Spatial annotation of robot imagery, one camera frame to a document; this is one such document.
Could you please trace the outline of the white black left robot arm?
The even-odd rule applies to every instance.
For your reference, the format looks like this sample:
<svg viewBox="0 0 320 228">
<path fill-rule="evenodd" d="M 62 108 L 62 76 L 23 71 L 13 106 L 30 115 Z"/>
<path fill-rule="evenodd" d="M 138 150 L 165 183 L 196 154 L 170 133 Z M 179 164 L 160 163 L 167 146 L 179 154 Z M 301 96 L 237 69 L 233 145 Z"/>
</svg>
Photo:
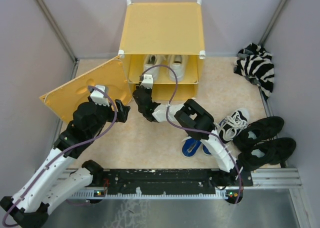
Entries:
<svg viewBox="0 0 320 228">
<path fill-rule="evenodd" d="M 53 186 L 65 169 L 106 133 L 105 124 L 125 123 L 130 109 L 121 100 L 107 105 L 93 101 L 81 103 L 32 178 L 15 195 L 1 199 L 0 205 L 6 211 L 4 217 L 11 216 L 20 227 L 42 227 L 49 215 L 73 193 L 89 185 L 101 185 L 104 169 L 88 160 L 65 181 Z"/>
</svg>

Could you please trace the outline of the white sneaker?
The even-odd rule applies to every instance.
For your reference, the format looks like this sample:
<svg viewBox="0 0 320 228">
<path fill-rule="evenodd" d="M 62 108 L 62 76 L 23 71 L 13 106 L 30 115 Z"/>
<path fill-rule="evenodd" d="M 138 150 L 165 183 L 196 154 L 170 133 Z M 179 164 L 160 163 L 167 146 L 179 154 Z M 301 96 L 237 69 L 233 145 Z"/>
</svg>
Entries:
<svg viewBox="0 0 320 228">
<path fill-rule="evenodd" d="M 160 65 L 164 60 L 167 59 L 166 55 L 155 55 L 155 54 L 148 54 L 144 56 L 143 62 L 143 71 L 145 74 L 152 75 L 153 80 L 156 81 L 159 77 L 160 67 L 155 67 L 150 69 L 150 67 L 155 65 Z"/>
<path fill-rule="evenodd" d="M 170 55 L 168 58 L 168 65 L 173 70 L 169 70 L 169 78 L 172 81 L 175 81 L 177 77 L 177 81 L 180 82 L 184 79 L 186 73 L 186 67 L 188 64 L 189 57 L 188 55 Z"/>
</svg>

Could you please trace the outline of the blue canvas shoe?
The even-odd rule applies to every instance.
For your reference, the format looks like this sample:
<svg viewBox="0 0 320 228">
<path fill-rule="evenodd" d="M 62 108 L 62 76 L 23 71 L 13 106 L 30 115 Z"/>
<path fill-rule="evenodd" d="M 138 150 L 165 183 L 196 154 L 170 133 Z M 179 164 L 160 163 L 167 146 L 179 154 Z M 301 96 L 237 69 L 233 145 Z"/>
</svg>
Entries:
<svg viewBox="0 0 320 228">
<path fill-rule="evenodd" d="M 196 151 L 201 146 L 201 142 L 193 139 L 191 137 L 186 137 L 182 140 L 183 146 L 182 146 L 182 154 L 184 157 L 190 158 L 195 155 Z"/>
<path fill-rule="evenodd" d="M 212 156 L 212 154 L 210 153 L 210 151 L 207 149 L 207 147 L 204 144 L 202 144 L 202 151 L 205 155 Z"/>
</svg>

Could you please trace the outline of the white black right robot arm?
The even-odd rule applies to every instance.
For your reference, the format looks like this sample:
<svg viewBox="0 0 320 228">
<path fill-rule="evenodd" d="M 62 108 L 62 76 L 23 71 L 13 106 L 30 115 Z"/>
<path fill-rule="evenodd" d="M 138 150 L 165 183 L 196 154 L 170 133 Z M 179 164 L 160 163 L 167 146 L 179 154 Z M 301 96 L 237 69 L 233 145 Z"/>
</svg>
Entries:
<svg viewBox="0 0 320 228">
<path fill-rule="evenodd" d="M 228 151 L 227 144 L 233 141 L 249 124 L 250 114 L 239 108 L 215 123 L 213 116 L 193 99 L 179 105 L 164 105 L 152 100 L 152 89 L 137 85 L 133 98 L 138 111 L 149 122 L 169 122 L 187 134 L 182 152 L 192 156 L 201 146 L 212 155 L 219 168 L 216 183 L 233 186 L 241 180 L 242 165 Z"/>
</svg>

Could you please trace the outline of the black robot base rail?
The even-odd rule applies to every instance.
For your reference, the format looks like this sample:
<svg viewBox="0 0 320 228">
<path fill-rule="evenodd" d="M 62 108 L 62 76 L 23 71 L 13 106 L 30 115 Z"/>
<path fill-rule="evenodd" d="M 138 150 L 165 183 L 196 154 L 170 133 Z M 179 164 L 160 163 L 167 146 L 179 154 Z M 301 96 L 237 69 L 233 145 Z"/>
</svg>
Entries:
<svg viewBox="0 0 320 228">
<path fill-rule="evenodd" d="M 250 172 L 241 180 L 223 177 L 217 169 L 109 169 L 100 181 L 76 191 L 72 199 L 229 199 L 239 186 L 251 187 Z"/>
</svg>

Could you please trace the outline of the black white canvas shoe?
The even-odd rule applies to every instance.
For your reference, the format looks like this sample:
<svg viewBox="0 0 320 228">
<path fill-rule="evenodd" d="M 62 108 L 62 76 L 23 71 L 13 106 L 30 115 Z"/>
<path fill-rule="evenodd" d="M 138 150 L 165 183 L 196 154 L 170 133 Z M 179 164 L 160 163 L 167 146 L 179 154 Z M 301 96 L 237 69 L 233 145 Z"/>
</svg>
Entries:
<svg viewBox="0 0 320 228">
<path fill-rule="evenodd" d="M 218 135 L 224 144 L 233 141 L 241 131 L 247 128 L 250 114 L 247 108 L 238 108 L 218 124 Z"/>
</svg>

